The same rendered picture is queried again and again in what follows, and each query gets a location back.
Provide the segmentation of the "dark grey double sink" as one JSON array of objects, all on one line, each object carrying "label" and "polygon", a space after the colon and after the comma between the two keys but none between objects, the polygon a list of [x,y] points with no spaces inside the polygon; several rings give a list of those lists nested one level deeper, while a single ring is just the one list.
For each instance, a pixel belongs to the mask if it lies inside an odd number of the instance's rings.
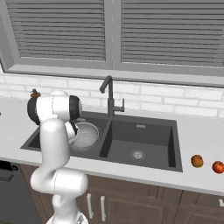
[{"label": "dark grey double sink", "polygon": [[174,120],[83,112],[76,120],[92,123],[100,137],[88,149],[72,147],[77,158],[182,172],[177,122]]}]

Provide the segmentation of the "orange peach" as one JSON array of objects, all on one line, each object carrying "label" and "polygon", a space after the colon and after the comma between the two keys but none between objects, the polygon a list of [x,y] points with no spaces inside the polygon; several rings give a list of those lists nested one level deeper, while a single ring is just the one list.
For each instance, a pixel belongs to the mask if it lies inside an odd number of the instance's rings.
[{"label": "orange peach", "polygon": [[192,165],[196,168],[200,168],[203,166],[204,162],[203,162],[203,158],[201,155],[194,155],[192,156],[191,158],[191,162],[192,162]]}]

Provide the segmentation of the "brown cupboard door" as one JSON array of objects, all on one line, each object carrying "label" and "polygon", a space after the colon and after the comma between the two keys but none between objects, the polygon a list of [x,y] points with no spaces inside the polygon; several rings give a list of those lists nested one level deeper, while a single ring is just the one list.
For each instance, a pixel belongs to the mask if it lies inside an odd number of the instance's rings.
[{"label": "brown cupboard door", "polygon": [[[106,220],[102,221],[101,196],[105,196]],[[178,207],[169,203],[135,196],[100,192],[99,222],[101,224],[173,224]]]},{"label": "brown cupboard door", "polygon": [[[94,213],[93,219],[89,218],[88,215],[88,202],[87,202],[87,194],[91,193],[91,204],[92,209]],[[53,196],[51,194],[41,193],[39,195],[42,207],[44,208],[44,211],[46,212],[46,221],[48,222],[49,219],[53,216],[53,205],[52,205],[52,198]],[[88,224],[99,224],[98,221],[98,210],[97,210],[97,203],[96,203],[96,197],[93,191],[88,189],[83,195],[77,198],[77,205],[80,211],[86,216],[88,220]]]},{"label": "brown cupboard door", "polygon": [[224,207],[216,196],[183,191],[174,224],[224,224]]}]

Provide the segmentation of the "grey window blind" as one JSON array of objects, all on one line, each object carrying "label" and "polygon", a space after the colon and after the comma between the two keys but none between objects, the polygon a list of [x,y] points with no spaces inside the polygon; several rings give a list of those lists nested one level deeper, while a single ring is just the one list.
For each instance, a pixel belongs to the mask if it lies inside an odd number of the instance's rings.
[{"label": "grey window blind", "polygon": [[104,0],[5,0],[23,58],[106,60]]},{"label": "grey window blind", "polygon": [[224,67],[224,0],[121,0],[121,61]]}]

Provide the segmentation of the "grey window frame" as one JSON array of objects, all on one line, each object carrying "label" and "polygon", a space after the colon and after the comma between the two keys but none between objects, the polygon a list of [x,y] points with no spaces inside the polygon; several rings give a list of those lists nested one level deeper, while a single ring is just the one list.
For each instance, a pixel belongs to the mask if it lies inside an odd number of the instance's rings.
[{"label": "grey window frame", "polygon": [[104,0],[106,60],[23,58],[5,0],[0,0],[0,59],[9,73],[47,74],[224,88],[224,67],[138,64],[121,61],[121,0]]}]

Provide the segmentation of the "brown cupboard top panel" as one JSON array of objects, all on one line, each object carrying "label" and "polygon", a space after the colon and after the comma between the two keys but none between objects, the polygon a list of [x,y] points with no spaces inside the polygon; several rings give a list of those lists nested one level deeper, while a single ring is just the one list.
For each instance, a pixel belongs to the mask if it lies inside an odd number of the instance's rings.
[{"label": "brown cupboard top panel", "polygon": [[89,186],[105,191],[115,191],[136,196],[150,197],[163,202],[178,204],[182,191],[157,185],[146,185],[113,178],[88,175]]}]

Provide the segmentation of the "white metal colander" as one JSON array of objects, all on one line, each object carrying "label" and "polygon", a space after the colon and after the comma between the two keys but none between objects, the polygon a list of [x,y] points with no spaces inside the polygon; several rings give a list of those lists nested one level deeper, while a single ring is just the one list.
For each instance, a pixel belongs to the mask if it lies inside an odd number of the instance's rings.
[{"label": "white metal colander", "polygon": [[102,135],[100,128],[90,122],[77,122],[78,133],[75,139],[70,143],[74,151],[86,152],[92,149]]}]

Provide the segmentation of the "dark grey sink faucet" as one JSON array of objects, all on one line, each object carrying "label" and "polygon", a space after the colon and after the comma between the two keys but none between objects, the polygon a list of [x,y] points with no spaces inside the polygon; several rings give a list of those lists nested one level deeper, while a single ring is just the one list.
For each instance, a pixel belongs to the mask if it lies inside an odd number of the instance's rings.
[{"label": "dark grey sink faucet", "polygon": [[100,92],[105,93],[105,89],[108,88],[108,116],[114,117],[115,112],[123,112],[125,110],[124,106],[117,107],[115,105],[115,100],[113,97],[113,79],[108,75],[100,86]]}]

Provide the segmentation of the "red apple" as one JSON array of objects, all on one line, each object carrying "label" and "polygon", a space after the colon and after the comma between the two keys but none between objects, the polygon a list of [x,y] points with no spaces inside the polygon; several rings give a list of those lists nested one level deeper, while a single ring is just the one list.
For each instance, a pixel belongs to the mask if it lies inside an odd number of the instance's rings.
[{"label": "red apple", "polygon": [[224,164],[221,162],[221,161],[215,161],[213,163],[213,171],[216,172],[216,173],[223,173],[224,172]]}]

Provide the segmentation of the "dark grey dishwasher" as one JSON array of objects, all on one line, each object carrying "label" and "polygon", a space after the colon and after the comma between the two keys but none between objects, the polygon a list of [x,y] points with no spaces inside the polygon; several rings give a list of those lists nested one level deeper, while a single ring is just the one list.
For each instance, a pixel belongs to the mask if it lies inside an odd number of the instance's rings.
[{"label": "dark grey dishwasher", "polygon": [[18,164],[0,160],[0,221],[41,224]]}]

